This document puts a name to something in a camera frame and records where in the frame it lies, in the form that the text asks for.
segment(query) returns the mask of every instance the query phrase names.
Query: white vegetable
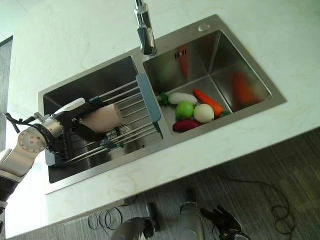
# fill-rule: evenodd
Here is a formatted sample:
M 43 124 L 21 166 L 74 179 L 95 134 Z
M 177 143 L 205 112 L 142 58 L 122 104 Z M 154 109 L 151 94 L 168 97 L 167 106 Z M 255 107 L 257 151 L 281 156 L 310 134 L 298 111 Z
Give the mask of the white vegetable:
M 189 102 L 193 105 L 196 105 L 197 99 L 195 96 L 183 92 L 174 92 L 168 98 L 169 103 L 171 104 L 179 104 L 182 102 Z
M 200 104 L 194 108 L 193 116 L 200 123 L 208 123 L 215 118 L 212 107 L 208 104 Z

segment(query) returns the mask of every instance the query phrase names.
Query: dish rack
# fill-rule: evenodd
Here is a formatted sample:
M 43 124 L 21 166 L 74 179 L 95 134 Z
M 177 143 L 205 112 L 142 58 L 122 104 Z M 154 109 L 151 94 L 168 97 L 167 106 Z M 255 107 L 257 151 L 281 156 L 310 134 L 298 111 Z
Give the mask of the dish rack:
M 92 100 L 116 104 L 124 124 L 107 131 L 105 138 L 99 142 L 85 141 L 69 130 L 58 139 L 61 146 L 58 152 L 46 152 L 48 166 L 73 165 L 100 153 L 124 148 L 149 135 L 158 134 L 162 138 L 158 125 L 161 114 L 144 74 L 138 74 L 135 80 L 95 96 Z

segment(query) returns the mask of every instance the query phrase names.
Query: faucet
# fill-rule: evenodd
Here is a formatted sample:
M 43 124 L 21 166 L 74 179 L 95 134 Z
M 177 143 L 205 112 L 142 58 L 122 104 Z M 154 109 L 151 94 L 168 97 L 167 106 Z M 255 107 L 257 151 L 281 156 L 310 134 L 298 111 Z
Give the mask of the faucet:
M 138 23 L 137 32 L 140 38 L 140 49 L 144 55 L 153 55 L 157 48 L 155 44 L 155 37 L 152 31 L 148 5 L 143 0 L 134 0 L 135 9 L 134 14 L 136 22 Z

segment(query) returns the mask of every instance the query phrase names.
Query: countertop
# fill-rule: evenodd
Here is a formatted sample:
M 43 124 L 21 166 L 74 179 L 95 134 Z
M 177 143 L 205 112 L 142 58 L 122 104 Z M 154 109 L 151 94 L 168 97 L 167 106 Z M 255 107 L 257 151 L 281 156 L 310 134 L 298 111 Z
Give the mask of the countertop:
M 218 14 L 287 102 L 48 195 L 40 154 L 9 199 L 7 238 L 117 204 L 320 126 L 318 0 L 146 3 L 156 38 Z M 40 90 L 137 47 L 133 9 L 130 0 L 55 0 L 30 11 L 13 36 L 9 111 L 28 117 L 38 109 Z M 15 144 L 13 135 L 8 133 L 7 147 Z

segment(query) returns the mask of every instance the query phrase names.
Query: white onion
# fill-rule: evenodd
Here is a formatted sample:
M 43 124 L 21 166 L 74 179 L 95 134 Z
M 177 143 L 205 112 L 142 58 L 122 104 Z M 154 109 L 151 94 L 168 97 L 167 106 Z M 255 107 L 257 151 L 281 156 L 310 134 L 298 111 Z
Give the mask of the white onion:
M 193 116 L 200 123 L 208 123 L 215 118 L 212 107 L 208 104 L 200 104 L 194 108 Z

